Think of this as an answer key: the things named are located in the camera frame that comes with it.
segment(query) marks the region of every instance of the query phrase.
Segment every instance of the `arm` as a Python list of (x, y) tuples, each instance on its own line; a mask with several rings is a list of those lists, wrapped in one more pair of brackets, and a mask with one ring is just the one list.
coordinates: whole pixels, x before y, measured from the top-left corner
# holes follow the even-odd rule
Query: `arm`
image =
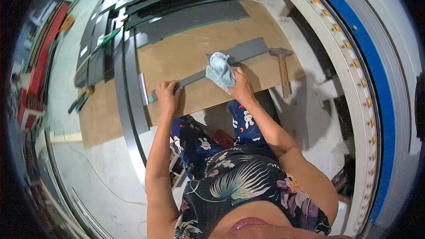
[(316, 205), (328, 216), (332, 225), (338, 211), (337, 192), (331, 181), (316, 166), (308, 162), (292, 137), (278, 125), (254, 98), (252, 87), (241, 68), (233, 68), (236, 85), (228, 87), (236, 100), (255, 119), (265, 141), (268, 143), (285, 172), (300, 183)]
[(176, 83), (176, 81), (163, 82), (156, 89), (161, 115), (145, 175), (147, 234), (153, 239), (172, 238), (178, 219), (178, 209), (171, 193), (169, 171), (171, 123), (182, 92), (179, 88), (176, 94), (173, 94)]

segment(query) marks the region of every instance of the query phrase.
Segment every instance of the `floral shirt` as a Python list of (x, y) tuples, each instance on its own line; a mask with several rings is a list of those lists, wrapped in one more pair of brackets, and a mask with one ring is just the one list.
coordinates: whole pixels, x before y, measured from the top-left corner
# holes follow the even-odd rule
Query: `floral shirt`
[(185, 187), (175, 238), (208, 238), (231, 210), (253, 201), (278, 206), (293, 227), (329, 234), (327, 216), (279, 163), (254, 146), (239, 145), (210, 157), (204, 178)]

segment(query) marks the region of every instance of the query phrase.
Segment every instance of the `hand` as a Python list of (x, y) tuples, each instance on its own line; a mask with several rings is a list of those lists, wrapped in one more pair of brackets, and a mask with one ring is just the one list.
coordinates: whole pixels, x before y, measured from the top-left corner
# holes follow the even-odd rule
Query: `hand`
[(254, 93), (249, 79), (242, 72), (240, 67), (234, 67), (236, 84), (233, 87), (227, 87), (230, 94), (242, 105), (248, 105), (255, 102)]
[(156, 87), (156, 96), (158, 97), (159, 109), (162, 116), (172, 118), (176, 112), (178, 100), (183, 91), (183, 87), (180, 87), (174, 94), (176, 84), (177, 81), (164, 81)]

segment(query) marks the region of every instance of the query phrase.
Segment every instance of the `hammer head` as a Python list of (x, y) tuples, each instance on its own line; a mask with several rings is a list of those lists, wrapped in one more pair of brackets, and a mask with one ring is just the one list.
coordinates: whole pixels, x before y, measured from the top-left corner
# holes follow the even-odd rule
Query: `hammer head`
[(270, 48), (269, 49), (269, 54), (271, 56), (277, 56), (277, 57), (287, 57), (292, 55), (294, 52), (290, 51), (288, 49), (279, 47), (279, 48)]

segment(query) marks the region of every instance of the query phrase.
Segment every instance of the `blue stripe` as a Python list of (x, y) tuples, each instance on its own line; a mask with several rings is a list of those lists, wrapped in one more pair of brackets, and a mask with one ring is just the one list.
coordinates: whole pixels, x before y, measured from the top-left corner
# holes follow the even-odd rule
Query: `blue stripe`
[(337, 13), (339, 13), (341, 18), (346, 22), (351, 34), (357, 40), (358, 45), (360, 46), (369, 66), (372, 75), (371, 77), (375, 82), (377, 98), (380, 104), (383, 138), (382, 167), (378, 192), (375, 197), (375, 203), (373, 205), (369, 219), (369, 221), (375, 223), (381, 211), (382, 205), (384, 204), (393, 170), (395, 153), (395, 120), (393, 100), (391, 97), (390, 86), (386, 77), (384, 66), (378, 55), (375, 45), (368, 32), (364, 28), (362, 22), (345, 0), (328, 0), (328, 2), (335, 8)]

